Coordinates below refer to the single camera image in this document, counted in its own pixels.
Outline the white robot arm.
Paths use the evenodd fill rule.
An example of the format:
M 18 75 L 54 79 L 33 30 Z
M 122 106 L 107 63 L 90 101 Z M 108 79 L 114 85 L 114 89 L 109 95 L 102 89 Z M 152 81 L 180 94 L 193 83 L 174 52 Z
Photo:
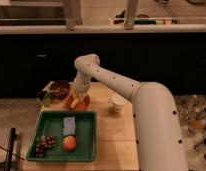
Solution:
M 94 78 L 132 103 L 141 171 L 188 171 L 176 104 L 157 82 L 139 82 L 100 67 L 96 54 L 75 59 L 74 87 L 87 92 Z

